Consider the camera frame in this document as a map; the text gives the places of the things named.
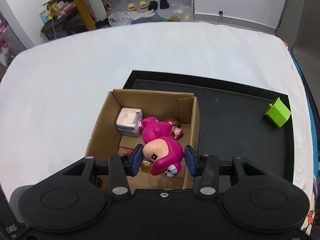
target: pink toy figure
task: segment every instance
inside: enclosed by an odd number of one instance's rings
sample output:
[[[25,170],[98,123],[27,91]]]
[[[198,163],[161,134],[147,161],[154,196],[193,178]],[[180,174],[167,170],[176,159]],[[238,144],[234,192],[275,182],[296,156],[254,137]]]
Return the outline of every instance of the pink toy figure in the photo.
[[[150,174],[164,173],[173,178],[181,171],[184,153],[178,141],[170,137],[160,137],[148,142],[142,150],[144,158],[153,163]]]
[[[144,143],[151,142],[162,136],[169,136],[172,131],[172,124],[158,122],[155,117],[148,117],[141,121],[142,139]]]

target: yellow wooden shelf leg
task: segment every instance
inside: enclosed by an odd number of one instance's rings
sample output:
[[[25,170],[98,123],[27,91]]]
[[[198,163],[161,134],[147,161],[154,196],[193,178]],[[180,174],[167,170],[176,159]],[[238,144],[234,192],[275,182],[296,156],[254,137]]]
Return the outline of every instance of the yellow wooden shelf leg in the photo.
[[[74,1],[77,5],[77,8],[80,12],[82,19],[84,20],[84,24],[88,28],[88,30],[89,31],[96,30],[97,28],[94,25],[94,22],[91,18],[90,13],[87,10],[87,7],[85,6],[84,1],[83,0],[74,0]]]

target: white tablecloth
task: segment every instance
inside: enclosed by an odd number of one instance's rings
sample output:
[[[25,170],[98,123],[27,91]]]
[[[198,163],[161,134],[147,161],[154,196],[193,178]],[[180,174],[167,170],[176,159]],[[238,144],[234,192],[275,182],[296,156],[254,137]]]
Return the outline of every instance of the white tablecloth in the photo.
[[[20,53],[0,83],[0,182],[7,196],[84,156],[108,91],[132,70],[243,83],[289,96],[293,183],[312,195],[305,90],[282,41],[207,23],[149,23],[90,31]]]

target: yellow slipper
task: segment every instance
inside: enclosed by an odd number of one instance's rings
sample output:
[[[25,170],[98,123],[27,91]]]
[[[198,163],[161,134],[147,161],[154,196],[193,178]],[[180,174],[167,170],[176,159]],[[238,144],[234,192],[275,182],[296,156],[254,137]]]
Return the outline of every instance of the yellow slipper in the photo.
[[[134,11],[134,10],[136,10],[136,9],[137,9],[137,8],[136,8],[136,6],[135,6],[133,3],[129,3],[128,6],[127,6],[127,10],[128,10],[129,12]]]
[[[140,9],[144,9],[144,8],[147,8],[148,7],[148,4],[146,1],[140,1]]]

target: black slipper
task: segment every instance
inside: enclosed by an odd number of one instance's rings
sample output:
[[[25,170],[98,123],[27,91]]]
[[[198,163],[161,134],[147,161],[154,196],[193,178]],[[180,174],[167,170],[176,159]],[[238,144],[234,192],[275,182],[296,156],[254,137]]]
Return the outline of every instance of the black slipper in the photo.
[[[151,10],[157,10],[158,9],[158,2],[156,1],[151,1],[149,3],[149,7],[148,7],[148,10],[151,11]]]
[[[167,9],[170,5],[167,0],[160,0],[160,9]]]

